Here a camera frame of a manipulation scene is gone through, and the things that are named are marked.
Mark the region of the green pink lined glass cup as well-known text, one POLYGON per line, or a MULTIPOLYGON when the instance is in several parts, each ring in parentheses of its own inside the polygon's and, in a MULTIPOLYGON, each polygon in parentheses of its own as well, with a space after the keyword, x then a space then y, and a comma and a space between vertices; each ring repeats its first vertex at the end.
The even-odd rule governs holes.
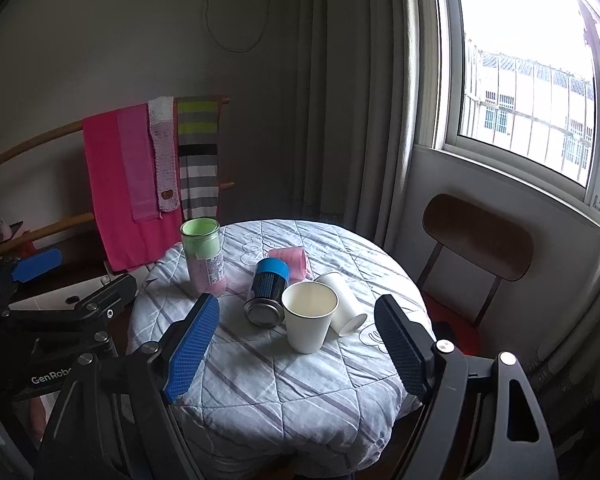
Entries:
POLYGON ((189 281, 197 294, 221 296, 226 289, 220 224, 213 218, 195 218, 181 225, 181 239, 189 281))

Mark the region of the lying white paper cup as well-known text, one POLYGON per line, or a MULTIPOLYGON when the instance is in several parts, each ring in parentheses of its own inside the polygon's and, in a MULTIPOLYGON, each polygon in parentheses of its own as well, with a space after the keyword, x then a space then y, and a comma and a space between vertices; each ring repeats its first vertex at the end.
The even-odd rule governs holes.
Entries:
POLYGON ((332 315, 330 327, 339 337, 352 335, 364 325, 367 314, 341 273, 327 272, 318 276, 315 281, 336 292, 338 307, 332 315))

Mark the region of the upright white paper cup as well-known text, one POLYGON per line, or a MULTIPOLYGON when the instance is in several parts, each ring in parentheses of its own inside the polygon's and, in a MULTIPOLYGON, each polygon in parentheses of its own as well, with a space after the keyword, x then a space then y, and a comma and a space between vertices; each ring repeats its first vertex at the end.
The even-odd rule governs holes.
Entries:
POLYGON ((322 283, 299 282, 284 290, 282 304, 291 348, 302 354, 320 350, 338 308, 336 292, 322 283))

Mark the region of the wooden drying rack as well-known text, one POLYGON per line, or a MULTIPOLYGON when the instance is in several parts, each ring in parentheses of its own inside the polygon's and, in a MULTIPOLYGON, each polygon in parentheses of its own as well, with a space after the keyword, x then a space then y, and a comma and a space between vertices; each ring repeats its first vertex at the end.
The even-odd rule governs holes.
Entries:
MULTIPOLYGON (((222 112, 223 106, 226 105, 228 102, 227 99, 223 98, 222 96, 202 96, 202 98, 216 99, 219 102, 221 102, 222 103, 221 112, 222 112)), ((174 139, 175 139, 175 143, 176 143, 176 157, 178 158, 178 137, 176 136, 176 113, 175 113, 175 100, 176 99, 177 98, 174 98, 174 129, 175 129, 174 139)), ((23 153, 27 153, 28 151, 31 151, 34 148, 38 148, 39 146, 42 146, 46 143, 50 143, 50 142, 59 140, 59 139, 63 138, 64 136, 68 136, 69 134, 73 134, 73 133, 77 133, 77 132, 80 132, 83 134, 83 126, 82 126, 83 121, 84 121, 84 119, 79 120, 78 122, 72 122, 71 124, 64 125, 62 127, 47 131, 46 133, 40 134, 39 136, 35 136, 34 138, 27 140, 26 142, 22 142, 16 146, 14 146, 7 152, 0 155, 0 166, 3 165, 5 162, 9 162, 10 160, 14 159, 15 157, 17 157, 23 153)), ((221 194, 221 192, 223 192, 225 190, 229 190, 233 186, 230 182, 221 181, 220 178, 219 178, 219 181, 220 181, 220 194, 221 194)), ((19 248, 20 246, 22 246, 24 244, 27 244, 30 242, 35 242, 36 240, 42 240, 42 238, 45 238, 45 237, 48 237, 51 235, 55 235, 55 234, 59 234, 61 232, 68 231, 72 228, 77 228, 78 226, 86 226, 89 223, 93 223, 97 229, 97 224, 96 224, 95 215, 94 215, 93 202, 92 202, 91 211, 86 212, 85 214, 78 214, 77 216, 69 217, 65 220, 61 220, 56 223, 50 224, 49 226, 46 226, 45 228, 27 232, 26 234, 16 238, 15 240, 10 240, 9 242, 4 242, 4 243, 0 244, 0 256, 4 256, 4 255, 8 254, 9 252, 12 252, 13 250, 19 248)), ((97 229, 97 232, 98 232, 100 240, 102 240, 98 229, 97 229)))

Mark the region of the blue black metal tumbler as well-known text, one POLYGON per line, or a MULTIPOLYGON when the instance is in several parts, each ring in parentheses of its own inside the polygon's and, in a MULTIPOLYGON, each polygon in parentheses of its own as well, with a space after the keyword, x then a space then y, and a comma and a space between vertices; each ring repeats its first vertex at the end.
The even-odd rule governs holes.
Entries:
POLYGON ((244 304, 245 316, 251 324, 272 328, 283 321, 282 295, 289 281, 289 268, 283 260, 265 258, 258 262, 244 304))

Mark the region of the striped quilted table cover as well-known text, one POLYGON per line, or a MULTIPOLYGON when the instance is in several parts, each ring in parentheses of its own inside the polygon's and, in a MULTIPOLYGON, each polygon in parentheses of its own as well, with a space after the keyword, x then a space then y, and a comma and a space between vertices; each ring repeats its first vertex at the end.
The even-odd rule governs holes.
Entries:
POLYGON ((302 476, 338 477, 376 463, 396 421, 418 400, 402 385, 373 322, 349 336, 329 334, 320 351, 294 352, 284 326, 251 324, 244 304, 257 262, 274 248, 300 247, 308 273, 336 271, 370 313, 393 296, 429 324, 424 300, 400 264, 341 226, 256 220, 220 231, 227 288, 204 360, 173 414, 202 473, 211 479, 268 476, 289 455, 302 476))

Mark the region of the magenta pink towel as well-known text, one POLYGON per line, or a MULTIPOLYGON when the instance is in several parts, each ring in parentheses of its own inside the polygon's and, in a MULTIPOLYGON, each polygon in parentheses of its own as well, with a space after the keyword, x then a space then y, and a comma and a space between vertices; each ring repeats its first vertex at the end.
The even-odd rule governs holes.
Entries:
POLYGON ((82 122, 94 215, 110 268, 133 270, 160 259, 181 239, 182 210, 159 211, 154 220, 132 219, 122 162, 117 111, 82 122))

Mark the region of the light pink cloth strip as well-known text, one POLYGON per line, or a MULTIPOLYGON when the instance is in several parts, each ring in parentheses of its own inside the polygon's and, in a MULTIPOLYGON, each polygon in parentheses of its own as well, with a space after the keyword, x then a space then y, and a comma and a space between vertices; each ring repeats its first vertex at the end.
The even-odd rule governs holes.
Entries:
POLYGON ((148 106, 140 104, 117 111, 122 162, 135 222, 159 217, 155 161, 148 130, 148 106))

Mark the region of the grey white striped garment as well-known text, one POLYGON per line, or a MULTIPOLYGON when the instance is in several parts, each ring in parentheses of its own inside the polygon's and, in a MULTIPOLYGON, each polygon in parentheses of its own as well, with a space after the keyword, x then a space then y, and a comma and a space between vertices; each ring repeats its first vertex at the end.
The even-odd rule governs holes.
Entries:
POLYGON ((218 212, 221 107, 221 102, 211 98, 175 100, 180 200, 185 220, 215 218, 218 212))

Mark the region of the grey curtain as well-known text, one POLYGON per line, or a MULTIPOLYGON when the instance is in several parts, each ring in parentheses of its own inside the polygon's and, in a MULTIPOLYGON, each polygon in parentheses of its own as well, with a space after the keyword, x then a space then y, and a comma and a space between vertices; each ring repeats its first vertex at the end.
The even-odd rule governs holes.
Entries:
POLYGON ((290 210, 393 252, 422 100, 425 0, 288 0, 290 210))

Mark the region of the window with white frame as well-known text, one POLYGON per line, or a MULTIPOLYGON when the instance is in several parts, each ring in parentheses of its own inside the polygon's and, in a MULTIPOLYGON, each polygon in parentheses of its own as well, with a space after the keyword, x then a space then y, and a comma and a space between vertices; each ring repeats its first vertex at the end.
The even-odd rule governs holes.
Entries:
POLYGON ((434 20, 430 148, 600 224, 600 0, 422 0, 434 20))

